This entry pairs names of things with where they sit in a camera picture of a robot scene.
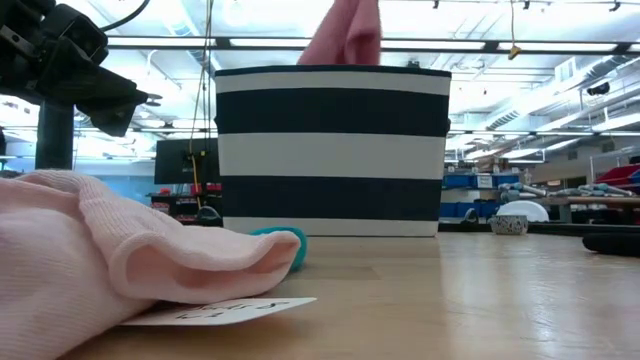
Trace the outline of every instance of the label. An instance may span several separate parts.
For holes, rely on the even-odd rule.
[[[480,175],[478,176],[478,189],[492,189],[493,188],[493,180],[491,175]]]
[[[316,298],[239,299],[210,305],[185,305],[127,320],[128,326],[219,326],[236,324],[316,301]]]

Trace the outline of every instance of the white stripe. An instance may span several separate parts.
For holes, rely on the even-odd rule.
[[[218,138],[220,174],[439,180],[445,141],[405,135],[225,134]]]
[[[220,93],[268,89],[343,88],[449,95],[451,78],[431,75],[348,71],[300,71],[216,77]]]
[[[307,236],[435,236],[437,221],[395,221],[354,219],[285,219],[225,217],[225,229],[240,233],[287,226],[302,229]]]

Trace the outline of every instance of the small bowl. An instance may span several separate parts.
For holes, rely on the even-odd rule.
[[[524,235],[529,228],[526,215],[496,215],[488,222],[497,235]]]

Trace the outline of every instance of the wire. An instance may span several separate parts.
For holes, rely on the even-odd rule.
[[[209,62],[209,66],[211,64],[210,61],[210,55],[211,55],[211,50],[210,50],[210,44],[211,44],[211,18],[212,18],[212,13],[213,13],[213,0],[207,0],[207,25],[206,25],[206,30],[205,30],[205,42],[204,42],[204,48],[203,48],[203,61],[207,61]],[[191,163],[193,164],[193,181],[194,181],[194,186],[196,188],[196,190],[198,189],[200,183],[198,182],[198,169],[197,169],[197,164],[196,164],[196,158],[195,155],[193,154],[193,135],[195,133],[195,129],[196,129],[196,121],[198,119],[198,105],[200,105],[200,94],[202,93],[202,91],[209,91],[211,92],[211,88],[207,88],[206,87],[206,83],[205,83],[205,74],[207,73],[207,67],[206,64],[201,64],[202,69],[200,71],[200,82],[198,84],[198,93],[196,94],[196,106],[195,109],[193,110],[193,124],[191,126],[191,135],[189,137],[189,154],[191,156]],[[207,108],[207,98],[205,98],[205,94],[202,95],[202,106],[203,106],[203,112],[205,113],[205,117],[211,118],[211,113],[210,108],[211,108],[211,96],[209,94],[209,107]],[[202,209],[202,203],[200,202],[200,196],[196,196],[196,200],[198,201],[198,209]]]
[[[140,6],[138,6],[138,8],[135,9],[127,17],[122,18],[122,19],[114,22],[113,24],[109,24],[107,26],[101,27],[100,30],[102,30],[103,32],[107,32],[109,30],[113,30],[115,28],[118,28],[118,27],[128,23],[129,21],[131,21],[131,20],[135,19],[136,17],[138,17],[138,15],[140,15],[142,13],[142,11],[147,7],[147,5],[149,5],[150,2],[151,2],[151,0],[143,0],[142,4],[140,4]]]
[[[511,46],[516,46],[516,11],[513,8],[513,0],[509,0],[509,3],[511,4]]]

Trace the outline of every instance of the workbench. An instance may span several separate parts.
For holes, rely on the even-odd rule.
[[[264,296],[314,303],[225,327],[117,327],[64,359],[640,358],[640,261],[592,254],[580,238],[309,245],[306,267]]]

